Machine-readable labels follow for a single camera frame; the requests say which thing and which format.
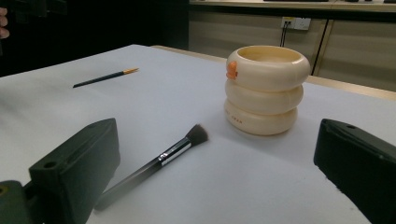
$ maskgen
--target wall socket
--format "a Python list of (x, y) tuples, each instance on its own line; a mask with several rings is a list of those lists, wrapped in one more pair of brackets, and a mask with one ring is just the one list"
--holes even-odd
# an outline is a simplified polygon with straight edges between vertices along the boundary
[(294, 30), (308, 30), (309, 23), (311, 23), (310, 18), (282, 17), (280, 27), (286, 27), (285, 23), (288, 21), (290, 22), (290, 24), (288, 25), (288, 29)]

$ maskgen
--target makeup brush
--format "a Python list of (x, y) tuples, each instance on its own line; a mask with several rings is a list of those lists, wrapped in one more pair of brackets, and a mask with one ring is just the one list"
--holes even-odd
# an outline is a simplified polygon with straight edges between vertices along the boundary
[(169, 147), (165, 152), (135, 171), (133, 174), (121, 180), (120, 183), (104, 192), (99, 198), (94, 209), (97, 211), (106, 209), (117, 199), (125, 195), (129, 190), (136, 187), (152, 174), (161, 170), (168, 162), (172, 161), (187, 149), (207, 141), (207, 139), (205, 129), (201, 127), (201, 125), (196, 124), (183, 139)]
[(127, 70), (124, 70), (124, 71), (121, 71), (121, 72), (113, 73), (113, 74), (110, 74), (110, 75), (107, 75), (107, 76), (104, 76), (104, 77), (94, 78), (94, 79), (91, 79), (91, 80), (88, 80), (88, 81), (85, 81), (85, 82), (78, 83), (78, 84), (74, 85), (73, 88), (80, 87), (80, 86), (85, 86), (85, 85), (92, 84), (92, 83), (99, 82), (99, 81), (104, 81), (104, 80), (107, 80), (107, 79), (111, 79), (113, 77), (120, 77), (120, 76), (123, 76), (123, 75), (128, 75), (128, 74), (131, 74), (132, 72), (135, 72), (137, 70), (138, 70), (138, 68), (131, 68), (131, 69), (127, 69)]

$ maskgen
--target silver ferrule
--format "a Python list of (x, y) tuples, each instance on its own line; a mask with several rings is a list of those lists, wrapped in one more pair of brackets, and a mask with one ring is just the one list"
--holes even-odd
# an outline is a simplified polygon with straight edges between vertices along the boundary
[(172, 161), (190, 147), (191, 142), (189, 138), (185, 137), (158, 156), (158, 160), (161, 162), (162, 166), (165, 166), (169, 161)]

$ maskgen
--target finger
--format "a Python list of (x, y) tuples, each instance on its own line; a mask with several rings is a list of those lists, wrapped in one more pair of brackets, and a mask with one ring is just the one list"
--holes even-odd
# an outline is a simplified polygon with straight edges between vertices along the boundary
[(0, 16), (6, 16), (7, 15), (7, 9), (5, 7), (0, 7)]
[(8, 24), (7, 17), (0, 16), (0, 26), (7, 26), (7, 24)]
[(5, 28), (0, 28), (0, 38), (4, 39), (9, 37), (9, 31)]

